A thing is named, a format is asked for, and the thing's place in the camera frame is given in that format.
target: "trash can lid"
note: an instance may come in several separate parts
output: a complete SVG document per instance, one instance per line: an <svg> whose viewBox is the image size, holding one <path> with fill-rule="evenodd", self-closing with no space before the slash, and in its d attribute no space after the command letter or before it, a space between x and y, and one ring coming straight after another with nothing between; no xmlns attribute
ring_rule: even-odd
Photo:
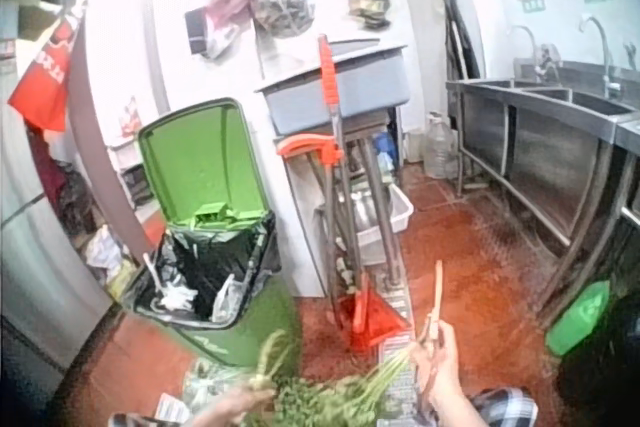
<svg viewBox="0 0 640 427"><path fill-rule="evenodd" d="M193 225L203 208L237 216L267 210L240 105L218 99L161 117L138 133L149 184L170 225Z"/></svg>

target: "gray plastic tub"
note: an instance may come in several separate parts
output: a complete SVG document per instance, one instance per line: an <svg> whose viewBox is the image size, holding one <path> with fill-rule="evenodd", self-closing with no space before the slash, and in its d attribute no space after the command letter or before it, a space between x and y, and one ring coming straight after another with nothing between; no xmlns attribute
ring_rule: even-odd
<svg viewBox="0 0 640 427"><path fill-rule="evenodd" d="M373 46L334 56L343 118L396 107L409 101L404 45ZM262 92L279 135L304 132L330 122L320 62L271 81Z"/></svg>

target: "hand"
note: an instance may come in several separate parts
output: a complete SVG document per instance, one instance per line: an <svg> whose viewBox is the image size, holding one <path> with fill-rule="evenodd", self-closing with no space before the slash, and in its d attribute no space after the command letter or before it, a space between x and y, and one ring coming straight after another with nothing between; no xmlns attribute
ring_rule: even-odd
<svg viewBox="0 0 640 427"><path fill-rule="evenodd" d="M443 320L438 323L440 329L440 348L436 350L435 358L429 357L427 349L420 344L411 345L411 360L418 366L418 383L420 391L427 396L427 400L436 410L438 404L451 396L462 394L458 377L458 347L453 327ZM432 387L425 392L429 378L435 375Z"/></svg>
<svg viewBox="0 0 640 427"><path fill-rule="evenodd" d="M240 423L244 415L273 399L275 390L251 390L236 387L220 396L211 407L196 415L187 425L190 427L225 427Z"/></svg>

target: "red dustpan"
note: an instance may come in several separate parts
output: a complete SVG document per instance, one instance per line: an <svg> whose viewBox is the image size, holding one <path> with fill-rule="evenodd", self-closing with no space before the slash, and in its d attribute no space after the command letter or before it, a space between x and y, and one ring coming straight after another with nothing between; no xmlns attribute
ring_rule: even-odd
<svg viewBox="0 0 640 427"><path fill-rule="evenodd" d="M363 279L367 280L363 282L362 290L357 295L362 295L364 291L367 296L364 328L360 332L352 329L350 337L351 349L358 353L369 352L386 339L411 328L409 322L372 288L368 276L363 276ZM345 313L353 315L357 302L356 296L352 296L341 299L340 305Z"/></svg>

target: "red cloth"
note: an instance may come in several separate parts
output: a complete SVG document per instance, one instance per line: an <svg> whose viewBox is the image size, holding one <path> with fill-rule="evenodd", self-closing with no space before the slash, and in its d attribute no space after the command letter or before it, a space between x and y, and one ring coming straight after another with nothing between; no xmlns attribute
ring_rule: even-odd
<svg viewBox="0 0 640 427"><path fill-rule="evenodd" d="M60 216L58 208L58 193L64 186L67 179L58 167L58 164L49 155L49 144L42 137L42 131L27 124L27 138L31 146L31 155L33 155L33 163L36 166L36 172L42 182L44 193L51 202L56 215Z"/></svg>
<svg viewBox="0 0 640 427"><path fill-rule="evenodd" d="M9 105L40 129L65 130L66 81L78 25L71 15L62 19L9 98Z"/></svg>

